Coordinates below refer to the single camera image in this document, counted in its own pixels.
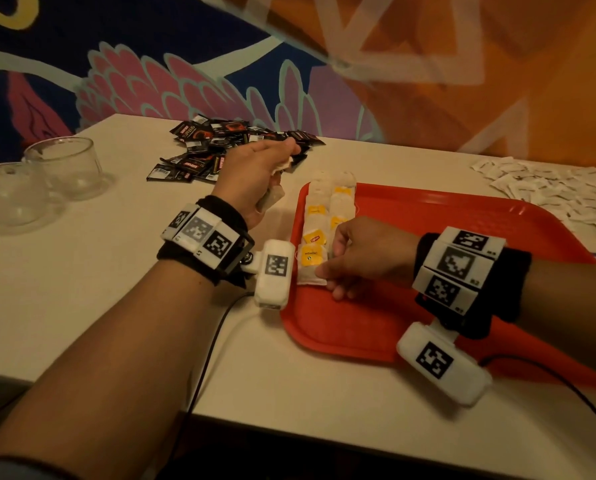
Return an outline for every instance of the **plastic tray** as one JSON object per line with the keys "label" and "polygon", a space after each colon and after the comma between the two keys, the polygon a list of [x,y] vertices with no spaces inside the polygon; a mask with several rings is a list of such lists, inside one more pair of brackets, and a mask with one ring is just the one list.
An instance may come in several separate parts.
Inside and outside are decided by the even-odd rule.
{"label": "plastic tray", "polygon": [[[296,246],[302,237],[308,188],[308,184],[302,188],[293,222],[291,241]],[[529,250],[535,258],[596,263],[556,217],[518,200],[358,184],[356,204],[358,215],[380,219],[418,235],[454,226],[504,237],[509,246]],[[296,268],[293,267],[289,303],[280,314],[289,335],[313,351],[402,364],[404,361],[396,352],[402,334],[411,322],[432,320],[428,312],[414,303],[414,290],[377,282],[362,299],[335,302],[324,287],[296,286]],[[494,353],[522,355],[565,374],[576,384],[596,387],[596,372],[499,319],[494,319],[488,338],[460,337],[456,345],[478,360]],[[553,381],[539,369],[511,360],[494,362],[489,370],[499,376]]]}

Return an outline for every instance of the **wristband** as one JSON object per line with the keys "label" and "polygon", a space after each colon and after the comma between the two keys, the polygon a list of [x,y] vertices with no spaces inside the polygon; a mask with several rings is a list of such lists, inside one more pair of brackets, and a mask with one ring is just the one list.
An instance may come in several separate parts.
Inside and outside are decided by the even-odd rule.
{"label": "wristband", "polygon": [[492,315],[515,322],[532,255],[505,248],[499,237],[447,227],[418,243],[416,303],[470,339],[489,334]]}
{"label": "wristband", "polygon": [[209,195],[185,206],[161,237],[158,259],[188,266],[217,285],[221,280],[245,287],[240,260],[254,246],[246,222],[229,203]]}

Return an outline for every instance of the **cable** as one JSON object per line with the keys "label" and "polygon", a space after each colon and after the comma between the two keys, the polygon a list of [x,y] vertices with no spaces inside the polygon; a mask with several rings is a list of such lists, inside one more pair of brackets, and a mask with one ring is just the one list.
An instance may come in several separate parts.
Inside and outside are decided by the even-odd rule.
{"label": "cable", "polygon": [[591,411],[596,415],[596,407],[587,398],[586,395],[582,394],[582,392],[580,391],[580,389],[578,389],[576,386],[574,386],[574,384],[572,384],[567,379],[565,379],[563,376],[561,376],[558,372],[554,371],[553,369],[550,369],[549,367],[547,367],[546,365],[544,365],[544,364],[542,364],[540,362],[536,362],[536,361],[534,361],[532,359],[529,359],[529,358],[526,358],[526,357],[520,357],[518,355],[495,354],[495,355],[489,355],[489,356],[485,357],[480,362],[478,362],[478,365],[480,367],[486,367],[490,363],[492,363],[494,360],[498,360],[498,359],[519,360],[520,362],[529,363],[531,365],[534,365],[534,366],[538,367],[539,369],[542,369],[543,371],[547,372],[548,374],[552,375],[553,377],[555,377],[556,379],[558,379],[560,382],[562,382],[563,384],[565,384],[565,386],[567,386],[569,389],[571,389],[573,391],[573,393],[575,395],[577,395],[580,398],[580,400],[583,403],[585,403],[587,405],[587,407],[589,409],[591,409]]}
{"label": "cable", "polygon": [[218,335],[220,335],[220,329],[222,328],[222,324],[224,323],[225,318],[227,318],[227,315],[229,315],[231,308],[233,308],[236,305],[236,303],[238,303],[238,301],[240,301],[241,299],[246,298],[248,296],[254,296],[254,293],[249,291],[245,294],[238,296],[238,298],[233,300],[231,302],[231,304],[225,310],[224,314],[222,315],[222,318],[220,319],[220,322],[218,323],[218,329],[216,330],[216,333],[213,336],[213,341],[211,342],[211,346],[209,347],[209,353],[207,354],[207,358],[204,361],[204,367],[202,368],[202,372],[200,373],[200,380],[198,380],[198,385],[195,387],[195,392],[193,393],[193,398],[191,399],[189,408],[187,409],[186,413],[184,414],[184,418],[182,418],[182,424],[180,425],[180,429],[178,430],[178,433],[175,436],[174,447],[172,448],[171,453],[169,454],[169,459],[168,459],[167,463],[170,463],[171,460],[173,460],[175,457],[175,452],[177,451],[178,446],[180,444],[180,440],[182,439],[182,434],[184,433],[184,429],[186,428],[188,419],[191,416],[193,407],[195,406],[195,402],[198,399],[198,394],[200,393],[200,388],[202,387],[202,381],[204,380],[204,375],[206,374],[207,368],[209,367],[209,361],[211,360],[211,353],[213,352],[213,348],[216,344],[216,341],[218,340]]}
{"label": "cable", "polygon": [[0,412],[4,411],[5,409],[7,409],[9,406],[11,406],[11,404],[13,404],[14,402],[16,402],[18,399],[20,399],[24,394],[26,393],[26,391],[21,392],[20,394],[16,394],[14,395],[11,399],[9,399],[7,402],[5,402],[2,406],[0,406]]}

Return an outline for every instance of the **sleeve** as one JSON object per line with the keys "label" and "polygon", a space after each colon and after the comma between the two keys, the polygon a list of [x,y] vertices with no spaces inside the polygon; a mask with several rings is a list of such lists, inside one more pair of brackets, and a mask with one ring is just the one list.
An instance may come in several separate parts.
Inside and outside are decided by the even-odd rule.
{"label": "sleeve", "polygon": [[41,461],[0,457],[0,480],[78,480],[61,468]]}

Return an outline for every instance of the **white table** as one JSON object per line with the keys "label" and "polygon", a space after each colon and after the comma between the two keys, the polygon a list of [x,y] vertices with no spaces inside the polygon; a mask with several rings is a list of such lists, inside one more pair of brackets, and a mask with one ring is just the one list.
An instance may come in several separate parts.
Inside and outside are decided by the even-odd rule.
{"label": "white table", "polygon": [[[85,130],[111,190],[71,203],[32,233],[0,235],[0,376],[34,381],[155,260],[159,233],[211,186],[146,182],[159,157],[182,152],[172,121],[115,115]],[[325,139],[294,174],[286,197],[252,232],[286,239],[299,189],[316,169],[362,182],[500,196],[469,166],[478,157]],[[596,231],[579,238],[596,252]],[[238,290],[223,285],[211,314]],[[596,391],[586,391],[596,404]],[[297,346],[279,316],[251,302],[228,317],[196,413],[260,428],[536,479],[596,479],[596,419],[556,385],[496,380],[460,410],[412,369],[317,355]]]}

